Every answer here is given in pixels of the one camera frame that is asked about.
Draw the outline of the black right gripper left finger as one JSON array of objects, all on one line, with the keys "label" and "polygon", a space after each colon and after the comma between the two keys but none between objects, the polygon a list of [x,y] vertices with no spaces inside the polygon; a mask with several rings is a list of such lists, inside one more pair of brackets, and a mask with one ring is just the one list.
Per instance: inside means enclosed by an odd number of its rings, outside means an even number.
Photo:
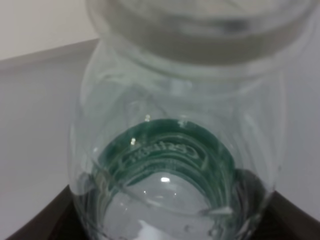
[{"label": "black right gripper left finger", "polygon": [[72,193],[66,186],[43,210],[19,230],[7,237],[8,240],[53,240],[72,208]]}]

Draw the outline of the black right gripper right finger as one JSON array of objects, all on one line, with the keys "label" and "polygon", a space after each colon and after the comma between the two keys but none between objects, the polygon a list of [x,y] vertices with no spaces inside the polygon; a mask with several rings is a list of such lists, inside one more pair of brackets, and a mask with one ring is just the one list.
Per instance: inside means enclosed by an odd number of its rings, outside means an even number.
[{"label": "black right gripper right finger", "polygon": [[264,240],[318,240],[320,238],[320,222],[280,193],[272,194],[267,211],[271,216],[271,226],[264,228]]}]

